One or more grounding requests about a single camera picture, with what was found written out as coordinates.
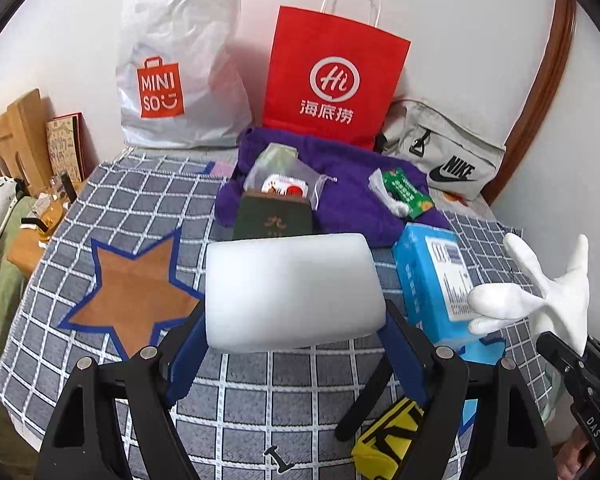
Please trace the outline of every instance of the purple cloth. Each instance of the purple cloth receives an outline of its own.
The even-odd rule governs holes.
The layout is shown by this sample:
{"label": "purple cloth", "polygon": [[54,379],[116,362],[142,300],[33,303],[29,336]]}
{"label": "purple cloth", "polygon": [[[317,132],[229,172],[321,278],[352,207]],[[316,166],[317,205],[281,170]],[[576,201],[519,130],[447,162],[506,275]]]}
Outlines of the purple cloth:
{"label": "purple cloth", "polygon": [[[243,134],[234,176],[218,192],[216,219],[222,225],[234,225],[244,179],[270,142],[293,146],[298,150],[298,158],[306,165],[338,179],[324,184],[320,204],[314,212],[314,227],[321,233],[362,233],[369,247],[391,247],[397,242],[404,229],[404,221],[392,215],[368,188],[369,175],[377,168],[382,171],[402,168],[420,192],[429,194],[427,176],[407,161],[333,140],[254,128]],[[417,221],[451,229],[446,218],[436,209],[430,209]]]}

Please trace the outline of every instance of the plaid blanket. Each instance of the plaid blanket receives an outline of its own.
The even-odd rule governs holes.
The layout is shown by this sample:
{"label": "plaid blanket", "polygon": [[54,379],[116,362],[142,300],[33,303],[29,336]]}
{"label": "plaid blanket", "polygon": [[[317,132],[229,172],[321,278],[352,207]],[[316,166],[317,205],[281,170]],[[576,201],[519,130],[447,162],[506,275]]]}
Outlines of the plaid blanket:
{"label": "plaid blanket", "polygon": [[[0,360],[0,400],[38,439],[80,357],[88,355],[100,364],[119,360],[109,335],[56,328],[94,286],[90,238],[136,253],[181,226],[187,250],[179,253],[177,278],[204,292],[206,246],[231,237],[214,220],[215,196],[226,180],[208,171],[206,165],[142,155],[102,164],[90,176],[27,286]],[[487,256],[489,250],[504,254],[502,226],[449,219],[471,262],[474,283],[519,279],[509,267],[495,268],[504,256]],[[484,246],[482,234],[487,237]],[[385,296],[404,308],[391,251],[372,253]],[[544,366],[530,344],[528,327],[520,322],[506,332],[507,352],[528,370],[533,389],[542,386],[536,397],[546,402]],[[382,352],[375,336],[283,352],[209,351],[189,395],[171,410],[200,477],[270,480],[278,466],[264,453],[278,446],[278,455],[296,464],[285,473],[289,479],[360,478],[350,458],[353,441],[336,441],[334,428]],[[400,395],[400,385],[392,379],[369,423]],[[132,473],[147,478],[128,406],[120,400],[117,407]],[[469,439],[470,430],[456,440],[445,477],[459,472]]]}

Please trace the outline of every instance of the screw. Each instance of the screw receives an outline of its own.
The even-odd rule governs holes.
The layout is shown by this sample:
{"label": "screw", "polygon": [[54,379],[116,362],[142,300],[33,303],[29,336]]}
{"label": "screw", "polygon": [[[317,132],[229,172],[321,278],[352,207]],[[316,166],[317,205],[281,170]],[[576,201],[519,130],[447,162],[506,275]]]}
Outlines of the screw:
{"label": "screw", "polygon": [[515,370],[516,362],[513,359],[509,359],[508,357],[504,357],[500,364],[505,370]]}
{"label": "screw", "polygon": [[78,359],[78,362],[75,364],[80,370],[86,370],[91,366],[92,359],[90,357],[81,357]]}
{"label": "screw", "polygon": [[158,349],[155,346],[145,346],[140,351],[140,357],[142,359],[152,359],[158,355]]}
{"label": "screw", "polygon": [[441,359],[451,359],[454,356],[454,351],[448,346],[439,346],[436,348],[436,354]]}

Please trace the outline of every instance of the hi logo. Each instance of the hi logo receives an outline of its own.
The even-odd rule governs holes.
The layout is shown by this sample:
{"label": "hi logo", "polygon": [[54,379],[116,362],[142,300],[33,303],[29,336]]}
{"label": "hi logo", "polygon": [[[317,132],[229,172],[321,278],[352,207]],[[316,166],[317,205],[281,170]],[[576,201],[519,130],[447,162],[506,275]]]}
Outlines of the hi logo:
{"label": "hi logo", "polygon": [[436,182],[474,182],[469,178],[474,170],[475,166],[459,156],[452,155],[446,164],[433,168],[429,172],[429,178]]}
{"label": "hi logo", "polygon": [[162,64],[161,57],[148,57],[138,69],[141,117],[157,119],[184,113],[184,99],[177,63]]}
{"label": "hi logo", "polygon": [[360,74],[348,59],[337,56],[325,57],[311,69],[309,83],[320,99],[341,103],[351,99],[358,91]]}

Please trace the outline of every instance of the yellow pouch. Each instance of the yellow pouch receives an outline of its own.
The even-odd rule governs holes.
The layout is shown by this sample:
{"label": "yellow pouch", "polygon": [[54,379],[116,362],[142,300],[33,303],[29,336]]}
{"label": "yellow pouch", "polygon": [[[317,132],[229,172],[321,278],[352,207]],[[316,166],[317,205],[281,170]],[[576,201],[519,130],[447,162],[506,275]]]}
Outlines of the yellow pouch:
{"label": "yellow pouch", "polygon": [[351,450],[360,474],[390,480],[415,439],[423,414],[416,401],[406,397],[384,412]]}

